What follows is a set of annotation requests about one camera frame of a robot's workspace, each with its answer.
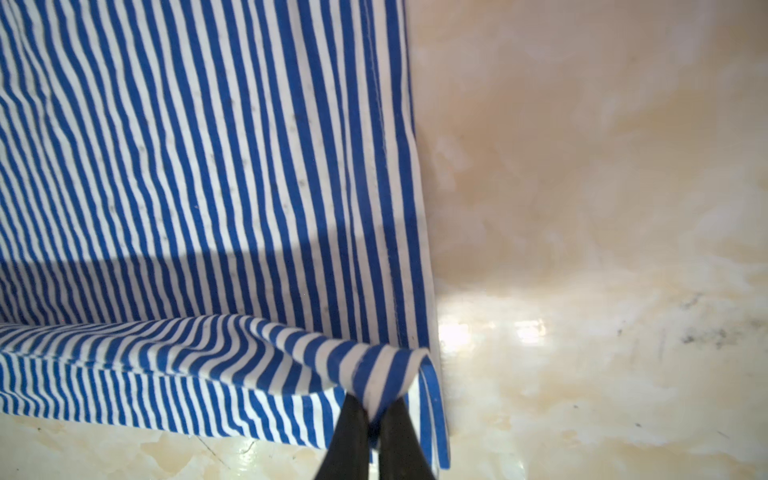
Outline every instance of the marble surface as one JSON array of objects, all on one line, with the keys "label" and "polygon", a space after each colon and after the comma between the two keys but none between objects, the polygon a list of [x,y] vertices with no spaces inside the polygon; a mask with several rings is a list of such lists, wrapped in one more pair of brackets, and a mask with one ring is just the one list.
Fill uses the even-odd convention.
[{"label": "marble surface", "polygon": [[[443,478],[768,478],[768,4],[410,0]],[[322,452],[0,415],[0,478]]]}]

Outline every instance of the striped cloth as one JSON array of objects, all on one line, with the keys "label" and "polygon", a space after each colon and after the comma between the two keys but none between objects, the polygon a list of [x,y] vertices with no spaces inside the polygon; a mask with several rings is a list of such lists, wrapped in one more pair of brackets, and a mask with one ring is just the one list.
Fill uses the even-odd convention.
[{"label": "striped cloth", "polygon": [[402,0],[0,0],[0,406],[449,466]]}]

